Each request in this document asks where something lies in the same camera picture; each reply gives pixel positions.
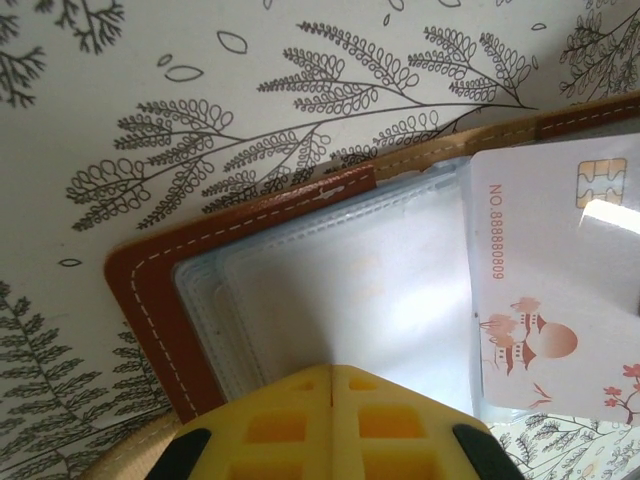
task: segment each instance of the pink tree illustration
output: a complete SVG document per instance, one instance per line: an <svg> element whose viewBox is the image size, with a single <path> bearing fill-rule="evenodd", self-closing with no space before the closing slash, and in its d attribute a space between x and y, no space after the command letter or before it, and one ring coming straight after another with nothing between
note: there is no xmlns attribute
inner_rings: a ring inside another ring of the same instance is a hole
<svg viewBox="0 0 640 480"><path fill-rule="evenodd" d="M631 400L633 397L640 393L640 363L636 363L633 366L623 365L623 368L624 373L622 375L635 380L635 383L633 384L633 391L626 395L625 398L621 388L606 387L604 389L604 393L608 398L605 400L604 404L611 408L622 407L625 409L627 411L626 423L630 424L633 422L634 416L640 414L640 402L637 402L638 410L634 410L631 406Z"/></svg>

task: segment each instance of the brown leather cover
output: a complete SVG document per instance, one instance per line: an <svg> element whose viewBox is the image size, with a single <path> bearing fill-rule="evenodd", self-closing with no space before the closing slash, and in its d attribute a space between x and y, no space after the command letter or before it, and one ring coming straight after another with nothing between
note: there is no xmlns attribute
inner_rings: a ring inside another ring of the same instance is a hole
<svg viewBox="0 0 640 480"><path fill-rule="evenodd" d="M224 399L173 284L176 263L375 188L364 165L126 245L105 276L173 408L188 421Z"/></svg>
<svg viewBox="0 0 640 480"><path fill-rule="evenodd" d="M640 92L476 128L408 147L115 251L105 275L131 328L186 422L224 402L172 281L176 263L375 188L375 181L435 162L565 135L640 114Z"/></svg>

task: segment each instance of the red flower print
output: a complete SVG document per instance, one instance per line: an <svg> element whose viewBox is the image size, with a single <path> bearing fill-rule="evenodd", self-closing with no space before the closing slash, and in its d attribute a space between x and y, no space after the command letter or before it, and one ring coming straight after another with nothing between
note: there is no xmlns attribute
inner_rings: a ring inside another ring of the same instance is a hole
<svg viewBox="0 0 640 480"><path fill-rule="evenodd" d="M609 387L604 389L604 393L607 395L622 395L622 390L616 387Z"/></svg>
<svg viewBox="0 0 640 480"><path fill-rule="evenodd" d="M623 365L625 377L640 377L640 363L636 363L633 367Z"/></svg>

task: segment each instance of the leaf pattern wallpaper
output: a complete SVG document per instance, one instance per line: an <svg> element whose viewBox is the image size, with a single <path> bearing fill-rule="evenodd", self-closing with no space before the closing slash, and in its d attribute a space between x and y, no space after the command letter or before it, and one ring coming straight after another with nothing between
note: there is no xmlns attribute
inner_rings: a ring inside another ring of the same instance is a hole
<svg viewBox="0 0 640 480"><path fill-rule="evenodd" d="M640 8L616 0L0 0L0 478L76 478L170 408L102 278L115 245L629 92L639 63ZM604 386L621 414L631 380ZM622 424L493 431L527 478L640 465Z"/></svg>

